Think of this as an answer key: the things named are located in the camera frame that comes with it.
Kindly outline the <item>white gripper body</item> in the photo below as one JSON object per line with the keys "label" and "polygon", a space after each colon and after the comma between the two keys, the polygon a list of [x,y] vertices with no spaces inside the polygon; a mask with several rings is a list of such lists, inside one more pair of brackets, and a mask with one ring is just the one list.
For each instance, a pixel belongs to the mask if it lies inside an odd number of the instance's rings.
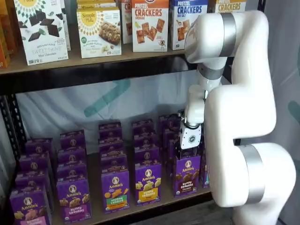
{"label": "white gripper body", "polygon": [[201,141],[201,124],[197,127],[187,127],[184,123],[180,124],[180,147],[182,150],[197,147]]}

